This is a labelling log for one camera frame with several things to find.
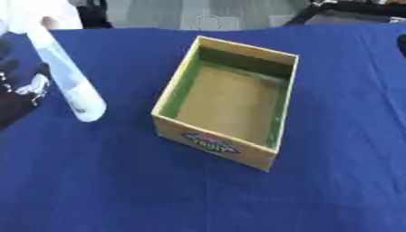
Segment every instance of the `black object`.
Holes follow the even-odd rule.
[[[312,3],[305,8],[305,10],[286,23],[286,25],[304,24],[315,15],[318,15],[324,11],[406,18],[406,5],[403,4],[394,3],[380,5],[372,2],[360,3],[338,0],[319,0],[312,1]]]
[[[401,54],[406,58],[406,34],[401,34],[398,37],[398,47],[401,51]]]
[[[107,19],[108,5],[106,0],[100,0],[100,4],[94,3],[94,0],[87,0],[86,5],[77,7],[79,16],[85,29],[94,28],[112,28]]]
[[[11,51],[12,45],[2,39],[0,40],[0,59],[6,57]],[[10,73],[18,67],[17,60],[8,60],[0,63],[0,130],[8,127],[15,121],[21,119],[38,106],[38,96],[35,93],[20,95],[14,92],[14,85],[17,82]],[[46,63],[39,65],[34,75],[40,73],[48,78],[51,76],[49,66]]]

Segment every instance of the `printed label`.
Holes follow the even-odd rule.
[[[239,151],[233,146],[222,140],[217,140],[208,134],[189,132],[182,134],[182,136],[208,151],[215,151],[219,153],[239,153]]]

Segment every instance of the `open box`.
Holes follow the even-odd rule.
[[[298,56],[199,36],[152,111],[160,136],[269,170]]]

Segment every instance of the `blue tablecloth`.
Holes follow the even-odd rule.
[[[81,123],[58,91],[0,136],[2,232],[406,231],[403,24],[55,36],[108,103]],[[301,55],[269,173],[159,138],[150,110],[197,34]],[[39,62],[13,40],[28,74]]]

